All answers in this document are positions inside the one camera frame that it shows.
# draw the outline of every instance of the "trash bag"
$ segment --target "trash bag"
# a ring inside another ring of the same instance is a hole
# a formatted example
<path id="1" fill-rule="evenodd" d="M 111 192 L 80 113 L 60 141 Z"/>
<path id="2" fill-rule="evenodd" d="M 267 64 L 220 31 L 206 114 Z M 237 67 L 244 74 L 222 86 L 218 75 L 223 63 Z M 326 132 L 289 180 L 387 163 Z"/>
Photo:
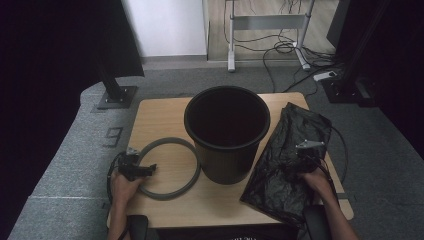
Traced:
<path id="1" fill-rule="evenodd" d="M 324 159 L 331 135 L 331 122 L 320 114 L 288 103 L 258 159 L 240 197 L 257 210 L 293 227 L 302 228 L 302 210 L 313 199 L 313 190 L 298 177 L 312 172 L 316 163 L 299 157 L 296 145 L 308 141 L 324 142 L 315 149 Z"/>

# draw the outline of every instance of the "plastic bucket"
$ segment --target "plastic bucket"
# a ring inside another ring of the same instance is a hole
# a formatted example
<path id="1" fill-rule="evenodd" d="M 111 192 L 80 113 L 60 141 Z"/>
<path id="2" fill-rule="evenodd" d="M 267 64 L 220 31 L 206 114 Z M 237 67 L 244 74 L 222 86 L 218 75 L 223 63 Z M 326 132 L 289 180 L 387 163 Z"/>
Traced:
<path id="1" fill-rule="evenodd" d="M 270 115 L 254 92 L 221 86 L 199 93 L 188 103 L 184 125 L 205 175 L 219 184 L 234 184 L 252 168 Z"/>

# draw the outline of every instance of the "wooden table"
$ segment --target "wooden table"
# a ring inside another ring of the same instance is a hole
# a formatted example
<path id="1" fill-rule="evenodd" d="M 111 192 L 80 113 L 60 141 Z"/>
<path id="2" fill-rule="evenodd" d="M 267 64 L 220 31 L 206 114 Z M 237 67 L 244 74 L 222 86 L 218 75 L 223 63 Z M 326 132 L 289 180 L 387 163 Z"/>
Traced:
<path id="1" fill-rule="evenodd" d="M 254 164 L 278 123 L 281 109 L 287 102 L 308 109 L 300 93 L 259 96 L 268 105 L 271 126 L 259 145 Z M 138 109 L 128 147 L 141 150 L 147 144 L 165 137 L 179 137 L 193 143 L 183 123 L 184 110 L 190 100 L 191 98 L 143 100 Z M 326 160 L 337 192 L 344 193 L 328 155 Z M 194 174 L 196 160 L 193 153 L 185 147 L 166 144 L 148 153 L 141 165 L 149 166 L 152 163 L 157 163 L 158 169 L 145 183 L 145 188 L 153 192 L 168 193 L 188 182 Z M 220 185 L 209 180 L 202 172 L 188 192 L 173 200 L 159 201 L 144 194 L 137 194 L 129 203 L 127 213 L 146 215 L 149 218 L 149 227 L 152 228 L 278 223 L 275 219 L 239 201 L 248 179 L 249 176 L 233 185 Z M 340 205 L 346 218 L 353 218 L 349 201 L 341 199 Z"/>

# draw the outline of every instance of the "gray ring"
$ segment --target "gray ring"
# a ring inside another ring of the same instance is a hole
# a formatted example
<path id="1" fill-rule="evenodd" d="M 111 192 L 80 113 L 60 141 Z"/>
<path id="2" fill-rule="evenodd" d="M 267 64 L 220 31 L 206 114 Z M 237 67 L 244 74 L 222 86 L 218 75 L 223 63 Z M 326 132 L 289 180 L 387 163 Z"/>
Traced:
<path id="1" fill-rule="evenodd" d="M 144 158 L 144 156 L 146 156 L 146 154 L 148 152 L 150 152 L 153 148 L 155 148 L 159 145 L 168 144 L 168 143 L 175 143 L 175 144 L 180 144 L 180 145 L 186 146 L 187 148 L 189 148 L 193 152 L 193 154 L 195 155 L 196 160 L 197 160 L 196 172 L 194 173 L 193 177 L 190 179 L 190 181 L 185 186 L 183 186 L 182 188 L 180 188 L 180 189 L 178 189 L 174 192 L 170 192 L 170 193 L 161 193 L 161 194 L 153 193 L 153 192 L 146 190 L 143 187 L 143 185 L 140 185 L 140 187 L 139 187 L 140 191 L 142 191 L 148 197 L 156 199 L 156 200 L 170 200 L 170 199 L 173 199 L 173 198 L 180 196 L 181 194 L 185 193 L 187 190 L 189 190 L 194 185 L 194 183 L 197 181 L 197 179 L 199 178 L 199 175 L 200 175 L 200 161 L 199 161 L 199 156 L 197 155 L 197 152 L 196 152 L 196 148 L 191 143 L 189 143 L 188 141 L 181 139 L 181 138 L 176 138 L 176 137 L 161 138 L 161 139 L 158 139 L 158 140 L 148 144 L 145 148 L 143 148 L 143 150 L 141 150 L 140 157 L 138 159 L 138 164 L 140 164 L 140 162 Z"/>

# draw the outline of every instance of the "gray floor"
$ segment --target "gray floor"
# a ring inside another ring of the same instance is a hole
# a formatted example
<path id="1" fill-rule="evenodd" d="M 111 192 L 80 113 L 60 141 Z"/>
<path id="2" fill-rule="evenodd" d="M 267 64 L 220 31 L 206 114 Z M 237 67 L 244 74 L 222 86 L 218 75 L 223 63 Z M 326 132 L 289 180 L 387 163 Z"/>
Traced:
<path id="1" fill-rule="evenodd" d="M 298 69 L 293 65 L 271 68 L 276 92 L 292 83 Z M 194 96 L 218 85 L 237 85 L 256 93 L 273 91 L 260 65 L 241 66 L 232 74 L 222 63 L 172 68 L 146 63 L 145 78 L 120 78 L 120 85 L 139 87 L 129 109 L 95 111 L 105 90 L 101 83 L 81 94 L 78 115 L 28 198 L 10 239 L 106 238 L 106 173 L 113 157 L 126 149 L 141 100 Z M 305 75 L 300 72 L 296 79 Z M 315 87 L 309 79 L 292 91 L 308 94 Z M 350 162 L 343 185 L 358 234 L 363 239 L 424 239 L 424 162 L 403 135 L 378 108 L 328 103 L 320 84 L 307 102 L 312 111 L 329 118 L 346 140 Z M 122 128 L 119 139 L 111 132 L 108 135 L 111 128 Z M 340 174 L 344 153 L 337 135 L 330 141 L 329 153 Z M 155 239 L 152 232 L 150 239 Z"/>

